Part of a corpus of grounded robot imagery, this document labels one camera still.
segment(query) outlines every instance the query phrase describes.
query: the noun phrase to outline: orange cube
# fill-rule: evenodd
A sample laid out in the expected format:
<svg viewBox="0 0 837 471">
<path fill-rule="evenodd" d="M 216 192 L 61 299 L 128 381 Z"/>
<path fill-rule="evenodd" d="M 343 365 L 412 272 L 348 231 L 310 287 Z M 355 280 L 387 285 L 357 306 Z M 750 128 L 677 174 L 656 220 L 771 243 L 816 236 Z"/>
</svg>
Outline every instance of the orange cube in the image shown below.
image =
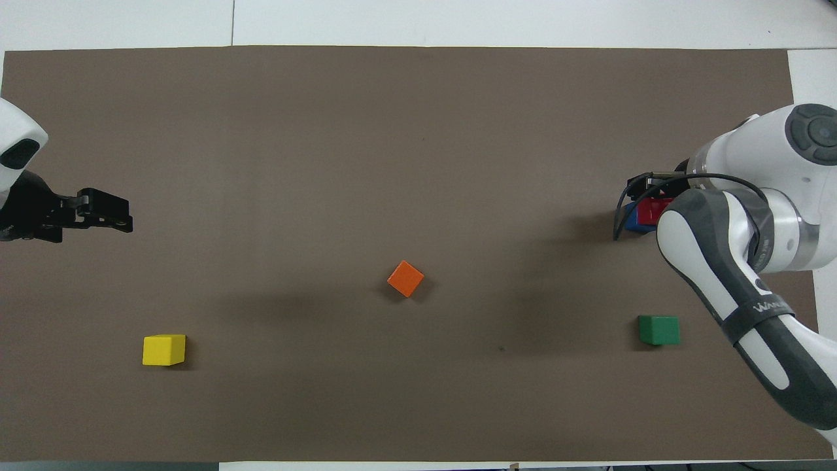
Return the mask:
<svg viewBox="0 0 837 471">
<path fill-rule="evenodd" d="M 409 298 L 423 279 L 424 274 L 422 272 L 416 270 L 406 260 L 401 260 L 401 263 L 395 268 L 395 272 L 387 279 L 387 283 L 406 298 Z"/>
</svg>

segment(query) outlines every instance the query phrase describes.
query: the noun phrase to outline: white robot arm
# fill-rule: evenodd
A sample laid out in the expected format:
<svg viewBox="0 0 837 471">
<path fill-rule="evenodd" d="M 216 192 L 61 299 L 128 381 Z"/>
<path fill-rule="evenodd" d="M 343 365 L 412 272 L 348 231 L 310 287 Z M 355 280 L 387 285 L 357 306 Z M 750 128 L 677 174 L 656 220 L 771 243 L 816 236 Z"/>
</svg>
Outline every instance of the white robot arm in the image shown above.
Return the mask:
<svg viewBox="0 0 837 471">
<path fill-rule="evenodd" d="M 0 98 L 0 194 L 12 188 L 46 143 L 47 133 L 34 119 Z"/>
<path fill-rule="evenodd" d="M 776 402 L 837 446 L 837 342 L 804 327 L 760 272 L 811 270 L 837 256 L 837 111 L 786 106 L 751 116 L 690 159 L 691 179 L 660 217 L 657 242 Z"/>
<path fill-rule="evenodd" d="M 61 196 L 26 170 L 46 143 L 38 123 L 0 99 L 0 241 L 61 242 L 63 229 L 94 226 L 133 231 L 127 200 L 92 188 Z"/>
</svg>

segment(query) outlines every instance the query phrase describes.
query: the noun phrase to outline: cube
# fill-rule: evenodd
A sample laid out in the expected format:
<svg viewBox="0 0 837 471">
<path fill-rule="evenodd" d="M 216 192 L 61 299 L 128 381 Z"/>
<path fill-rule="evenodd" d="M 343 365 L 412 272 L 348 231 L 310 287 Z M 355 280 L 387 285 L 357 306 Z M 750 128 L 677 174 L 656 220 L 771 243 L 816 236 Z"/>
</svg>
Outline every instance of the cube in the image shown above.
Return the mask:
<svg viewBox="0 0 837 471">
<path fill-rule="evenodd" d="M 416 270 L 406 260 L 401 260 L 393 274 L 387 279 L 387 283 L 406 298 L 409 298 L 423 279 L 424 274 L 422 272 Z"/>
<path fill-rule="evenodd" d="M 639 316 L 639 339 L 651 345 L 678 345 L 680 321 L 673 316 Z"/>
<path fill-rule="evenodd" d="M 186 335 L 160 334 L 142 340 L 142 364 L 171 366 L 186 359 Z"/>
</svg>

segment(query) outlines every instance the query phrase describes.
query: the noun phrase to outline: black cable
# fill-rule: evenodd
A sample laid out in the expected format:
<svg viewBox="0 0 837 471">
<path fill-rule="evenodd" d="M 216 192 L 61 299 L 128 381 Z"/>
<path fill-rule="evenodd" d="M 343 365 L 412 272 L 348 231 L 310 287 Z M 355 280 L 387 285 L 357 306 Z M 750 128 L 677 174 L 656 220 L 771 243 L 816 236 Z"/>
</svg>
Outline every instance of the black cable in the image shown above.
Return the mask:
<svg viewBox="0 0 837 471">
<path fill-rule="evenodd" d="M 628 186 L 622 191 L 622 195 L 619 196 L 619 202 L 616 204 L 616 212 L 614 212 L 614 241 L 618 239 L 616 235 L 616 225 L 619 223 L 619 211 L 622 209 L 622 203 L 625 201 L 625 195 L 636 186 L 637 183 L 641 182 L 644 179 L 647 179 L 651 176 L 651 172 L 645 172 L 637 177 L 633 178 L 630 182 L 628 182 Z"/>
<path fill-rule="evenodd" d="M 752 471 L 766 471 L 765 469 L 754 468 L 753 466 L 750 466 L 747 463 L 738 462 L 738 464 L 741 464 L 744 468 L 752 469 Z"/>
<path fill-rule="evenodd" d="M 740 461 L 737 464 L 741 464 L 744 468 L 751 469 L 752 471 L 770 471 L 769 469 L 756 468 L 754 466 L 750 466 L 749 464 L 742 463 Z"/>
<path fill-rule="evenodd" d="M 674 177 L 674 178 L 671 178 L 671 179 L 667 179 L 666 181 L 664 181 L 664 182 L 662 182 L 662 183 L 659 183 L 659 184 L 656 184 L 656 185 L 652 186 L 651 188 L 649 188 L 649 189 L 645 190 L 645 193 L 642 193 L 642 194 L 641 194 L 641 195 L 640 195 L 640 196 L 639 196 L 639 197 L 638 197 L 638 198 L 634 201 L 634 203 L 635 203 L 635 204 L 639 204 L 639 202 L 640 202 L 640 201 L 642 201 L 643 199 L 648 198 L 648 197 L 649 197 L 649 196 L 651 196 L 652 194 L 655 194 L 655 193 L 656 193 L 657 191 L 659 191 L 661 188 L 663 188 L 663 187 L 665 187 L 665 186 L 667 186 L 667 185 L 669 185 L 669 184 L 673 184 L 674 182 L 678 182 L 678 181 L 681 181 L 681 180 L 690 180 L 690 179 L 720 179 L 720 180 L 729 180 L 729 181 L 731 181 L 731 182 L 735 182 L 735 183 L 737 183 L 737 184 L 742 184 L 742 185 L 746 186 L 747 188 L 751 189 L 751 190 L 752 190 L 755 194 L 757 194 L 757 195 L 758 195 L 758 197 L 759 197 L 759 198 L 761 198 L 761 199 L 762 199 L 765 203 L 767 203 L 767 202 L 768 202 L 768 197 L 767 197 L 767 196 L 765 196 L 765 194 L 764 194 L 764 192 L 762 191 L 762 189 L 760 189 L 758 186 L 756 186 L 756 185 L 754 185 L 754 184 L 751 184 L 750 182 L 746 181 L 745 179 L 740 179 L 740 178 L 738 178 L 738 177 L 733 177 L 733 176 L 731 176 L 731 175 L 725 175 L 724 173 L 690 173 L 690 174 L 688 174 L 688 175 L 681 175 L 681 176 L 679 176 L 679 177 Z M 621 206 L 622 206 L 622 205 L 621 205 L 621 201 L 622 201 L 622 199 L 620 199 L 619 208 L 618 208 L 618 209 L 617 209 L 617 211 L 616 211 L 616 212 L 617 212 L 617 214 L 618 214 L 618 213 L 619 213 L 619 211 L 622 209 L 622 207 L 621 207 Z M 622 229 L 624 229 L 625 224 L 627 224 L 627 223 L 628 223 L 628 218 L 630 217 L 630 214 L 631 214 L 631 211 L 625 211 L 625 214 L 624 214 L 624 216 L 623 216 L 622 220 L 619 222 L 619 226 L 617 226 L 617 227 L 614 229 L 614 241 L 618 241 L 618 240 L 619 240 L 619 236 L 622 234 Z"/>
</svg>

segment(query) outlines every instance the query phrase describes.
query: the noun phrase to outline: green cube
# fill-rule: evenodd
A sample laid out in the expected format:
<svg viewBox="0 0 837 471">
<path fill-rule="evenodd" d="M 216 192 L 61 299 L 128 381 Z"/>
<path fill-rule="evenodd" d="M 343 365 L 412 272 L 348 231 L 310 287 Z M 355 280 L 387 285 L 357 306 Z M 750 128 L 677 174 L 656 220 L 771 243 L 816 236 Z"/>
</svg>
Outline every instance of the green cube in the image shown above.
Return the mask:
<svg viewBox="0 0 837 471">
<path fill-rule="evenodd" d="M 651 345 L 678 345 L 680 322 L 673 316 L 639 316 L 639 339 Z"/>
</svg>

